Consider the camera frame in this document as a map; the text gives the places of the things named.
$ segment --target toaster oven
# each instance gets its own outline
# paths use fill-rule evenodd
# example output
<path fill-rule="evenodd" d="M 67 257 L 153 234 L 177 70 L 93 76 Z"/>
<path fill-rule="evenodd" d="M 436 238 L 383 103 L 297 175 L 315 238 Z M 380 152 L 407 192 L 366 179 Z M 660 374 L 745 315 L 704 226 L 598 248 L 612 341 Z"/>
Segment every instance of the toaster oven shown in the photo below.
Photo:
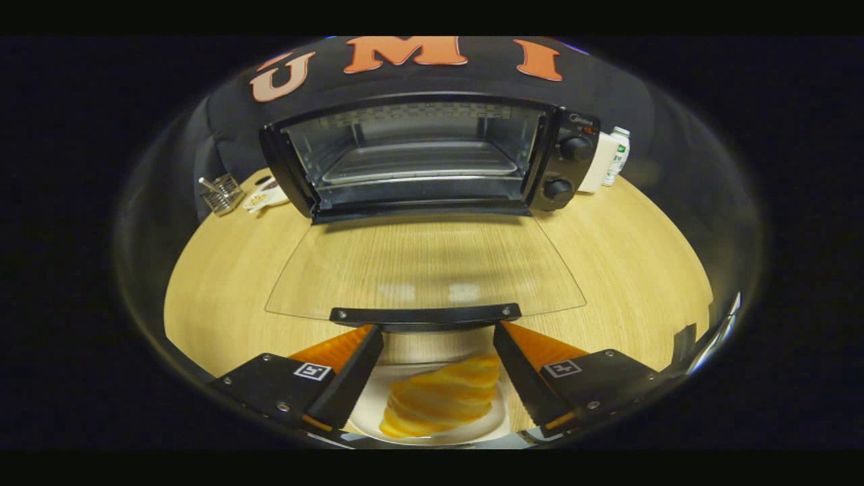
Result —
<path fill-rule="evenodd" d="M 304 112 L 259 133 L 273 176 L 313 224 L 417 213 L 563 208 L 600 120 L 528 99 L 389 95 Z"/>

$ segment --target letter m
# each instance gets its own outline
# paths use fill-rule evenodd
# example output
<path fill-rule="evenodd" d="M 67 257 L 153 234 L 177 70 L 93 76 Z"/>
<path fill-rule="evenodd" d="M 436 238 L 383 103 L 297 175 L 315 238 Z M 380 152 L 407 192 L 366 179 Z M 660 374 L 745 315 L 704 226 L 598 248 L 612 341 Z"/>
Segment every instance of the letter m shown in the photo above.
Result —
<path fill-rule="evenodd" d="M 466 64 L 468 58 L 459 54 L 459 39 L 451 36 L 414 36 L 400 39 L 391 36 L 366 35 L 354 38 L 346 44 L 354 46 L 354 59 L 345 68 L 347 74 L 371 71 L 383 66 L 384 63 L 375 58 L 375 54 L 388 60 L 391 64 L 404 64 L 418 49 L 420 55 L 414 58 L 417 64 Z"/>

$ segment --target oven control panel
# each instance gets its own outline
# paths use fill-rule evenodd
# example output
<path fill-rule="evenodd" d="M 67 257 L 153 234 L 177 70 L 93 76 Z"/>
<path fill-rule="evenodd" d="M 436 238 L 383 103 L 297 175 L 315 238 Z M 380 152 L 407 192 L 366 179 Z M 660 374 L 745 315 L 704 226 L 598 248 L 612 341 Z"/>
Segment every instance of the oven control panel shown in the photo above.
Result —
<path fill-rule="evenodd" d="M 591 167 L 600 140 L 600 120 L 562 108 L 556 140 L 537 185 L 532 209 L 554 211 L 567 206 Z"/>

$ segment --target oven knob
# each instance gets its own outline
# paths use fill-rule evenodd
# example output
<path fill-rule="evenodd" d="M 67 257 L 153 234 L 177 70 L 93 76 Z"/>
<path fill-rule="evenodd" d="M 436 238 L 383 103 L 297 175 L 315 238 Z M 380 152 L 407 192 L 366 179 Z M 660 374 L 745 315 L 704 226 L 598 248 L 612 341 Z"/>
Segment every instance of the oven knob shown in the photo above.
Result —
<path fill-rule="evenodd" d="M 543 185 L 543 195 L 558 204 L 566 204 L 573 194 L 573 184 L 563 179 L 555 179 Z"/>
<path fill-rule="evenodd" d="M 561 155 L 574 162 L 590 161 L 593 151 L 591 141 L 584 137 L 572 137 L 561 142 Z"/>

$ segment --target white box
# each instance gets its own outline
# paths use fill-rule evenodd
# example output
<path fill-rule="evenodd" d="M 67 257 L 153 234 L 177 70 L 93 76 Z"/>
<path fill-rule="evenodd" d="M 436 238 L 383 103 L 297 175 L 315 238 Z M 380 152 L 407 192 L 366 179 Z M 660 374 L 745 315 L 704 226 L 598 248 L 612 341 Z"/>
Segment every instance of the white box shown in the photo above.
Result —
<path fill-rule="evenodd" d="M 594 152 L 594 160 L 591 161 L 591 167 L 588 168 L 588 173 L 577 189 L 579 192 L 597 192 L 597 188 L 600 187 L 607 172 L 609 172 L 609 166 L 612 165 L 612 159 L 615 157 L 615 152 L 618 151 L 618 145 L 618 140 L 606 133 L 600 133 L 597 150 Z"/>

